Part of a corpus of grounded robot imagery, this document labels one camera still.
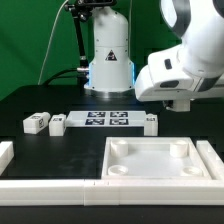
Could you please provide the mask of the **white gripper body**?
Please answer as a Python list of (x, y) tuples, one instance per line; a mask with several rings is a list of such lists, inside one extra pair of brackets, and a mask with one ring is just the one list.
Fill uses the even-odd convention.
[(192, 100), (224, 97), (224, 75), (208, 88), (208, 84), (203, 86), (200, 79), (180, 69), (161, 66), (152, 73), (147, 65), (136, 79), (135, 96), (140, 102), (162, 101), (168, 110), (189, 112)]

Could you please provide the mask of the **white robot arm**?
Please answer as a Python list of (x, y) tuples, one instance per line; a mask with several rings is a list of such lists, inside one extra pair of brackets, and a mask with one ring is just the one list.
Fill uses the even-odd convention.
[(169, 101), (188, 111), (190, 101), (224, 97), (224, 0), (160, 0), (167, 26), (181, 39), (152, 53), (139, 74), (128, 55), (128, 22), (109, 7), (93, 11), (94, 58), (89, 65), (90, 95), (139, 101)]

